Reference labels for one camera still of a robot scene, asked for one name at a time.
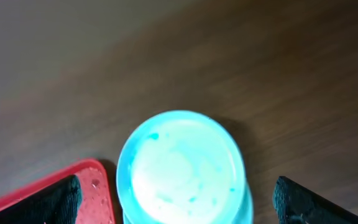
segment blue plastic lid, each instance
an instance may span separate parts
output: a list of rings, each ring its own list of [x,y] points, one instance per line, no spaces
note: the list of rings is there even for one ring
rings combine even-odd
[[[232,223],[249,189],[238,147],[220,124],[169,111],[125,143],[117,190],[126,221],[138,224]]]

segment round plastic container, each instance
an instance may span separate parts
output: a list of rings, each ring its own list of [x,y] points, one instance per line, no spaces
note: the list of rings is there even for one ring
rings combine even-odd
[[[213,119],[169,111],[142,123],[117,165],[124,223],[252,223],[244,163]]]

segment blue specks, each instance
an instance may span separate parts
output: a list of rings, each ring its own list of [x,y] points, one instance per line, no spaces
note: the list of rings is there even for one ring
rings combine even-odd
[[[151,135],[149,136],[149,138],[150,138],[150,139],[153,139],[153,140],[157,140],[158,137],[160,137],[160,136],[158,135],[158,133],[153,133],[153,134],[151,134]]]
[[[157,193],[157,197],[167,203],[173,202],[172,198],[165,194]]]
[[[194,197],[189,199],[189,202],[193,203],[196,199],[197,199],[197,197],[194,196]]]

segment wood grain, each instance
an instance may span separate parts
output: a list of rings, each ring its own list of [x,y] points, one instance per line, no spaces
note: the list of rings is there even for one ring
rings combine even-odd
[[[81,68],[1,105],[0,195],[183,109],[239,143],[255,223],[280,175],[358,215],[358,1],[203,1]]]

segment red plastic object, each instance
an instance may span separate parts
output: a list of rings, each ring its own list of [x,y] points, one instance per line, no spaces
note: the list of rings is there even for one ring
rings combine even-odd
[[[0,211],[69,175],[78,177],[83,194],[76,224],[114,224],[107,173],[103,165],[96,159],[84,159],[1,197]]]

